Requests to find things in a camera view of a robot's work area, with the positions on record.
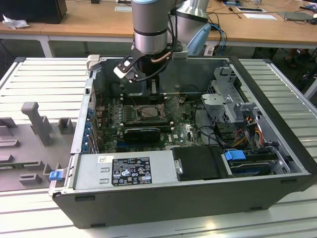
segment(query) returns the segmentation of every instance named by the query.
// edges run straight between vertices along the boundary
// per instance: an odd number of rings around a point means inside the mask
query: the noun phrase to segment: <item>smartphone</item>
[[[236,7],[241,12],[266,12],[262,8],[252,8],[252,7]]]

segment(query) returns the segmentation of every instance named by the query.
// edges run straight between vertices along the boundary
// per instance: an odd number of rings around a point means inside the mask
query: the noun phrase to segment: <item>wooden table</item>
[[[263,4],[281,6],[288,0],[263,0]],[[292,0],[285,7],[271,8],[264,6],[266,11],[297,11],[305,1]],[[95,41],[95,42],[131,42],[133,39],[133,24],[131,12],[114,11],[116,3],[101,2],[91,4],[90,1],[76,2],[67,0],[67,15],[60,24],[31,23],[31,27],[11,30],[0,26],[0,38],[26,39],[40,41],[46,57],[53,57],[50,41]],[[317,46],[317,26],[306,23],[296,24],[283,21],[277,13],[272,13],[277,20],[247,19],[243,14],[236,14],[223,7],[221,2],[211,0],[209,12],[215,11],[219,16],[221,28],[227,34],[228,46],[253,47],[285,47],[310,48]],[[213,22],[217,23],[216,15],[211,14]],[[208,37],[208,45],[214,46],[219,40],[219,34],[212,31]]]
[[[288,0],[263,0],[262,3],[269,6],[282,6]],[[300,6],[303,6],[306,1],[293,0],[282,8],[267,7],[263,4],[261,8],[267,12],[277,11],[298,11]],[[244,3],[244,6],[248,4],[250,7],[256,7],[253,3]],[[229,11],[227,7],[214,10],[223,7],[223,4],[218,1],[213,1],[212,7],[208,9],[209,12],[217,12],[220,25],[228,37],[228,45],[239,46],[262,46],[262,47],[285,47],[285,48],[312,48],[317,46],[317,26],[306,23],[305,25],[297,24],[293,21],[284,21],[284,19],[277,13],[270,13],[277,20],[260,20],[260,19],[248,19],[243,14],[239,14],[242,19],[236,14]],[[303,11],[309,15],[313,15],[311,11]],[[213,22],[217,23],[215,14],[211,14]],[[218,33],[210,33],[208,40],[218,40]]]

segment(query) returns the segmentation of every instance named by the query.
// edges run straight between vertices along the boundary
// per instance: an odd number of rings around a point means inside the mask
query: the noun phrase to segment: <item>power supply label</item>
[[[113,186],[127,186],[152,183],[149,157],[112,160]]]

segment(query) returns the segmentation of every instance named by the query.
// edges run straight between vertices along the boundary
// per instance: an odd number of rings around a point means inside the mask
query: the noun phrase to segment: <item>motherboard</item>
[[[139,102],[137,97],[117,98],[97,107],[101,153],[203,145],[193,125],[197,100],[168,96],[156,105]]]

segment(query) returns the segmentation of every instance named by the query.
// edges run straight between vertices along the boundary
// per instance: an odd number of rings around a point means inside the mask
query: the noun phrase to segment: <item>floor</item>
[[[22,41],[22,40],[2,40],[3,45],[8,49],[0,46],[0,77],[2,77],[6,69],[9,68],[15,57],[44,57],[41,45],[38,41]],[[90,53],[104,56],[124,56],[131,50],[131,43],[102,43],[89,42]],[[86,57],[84,45],[82,42],[62,42],[53,41],[52,47],[56,57]],[[223,56],[237,56],[241,59],[251,59],[252,56],[263,59],[270,56],[268,48],[257,49],[253,55],[255,48],[246,49],[246,47],[226,47]],[[303,88],[305,91],[312,82],[300,81],[302,75],[308,70],[314,68],[315,62],[298,61],[297,69],[290,69],[286,66],[284,58],[288,49],[278,49],[274,55],[272,62],[290,79],[297,87]],[[317,96],[312,98],[312,102],[317,104]]]

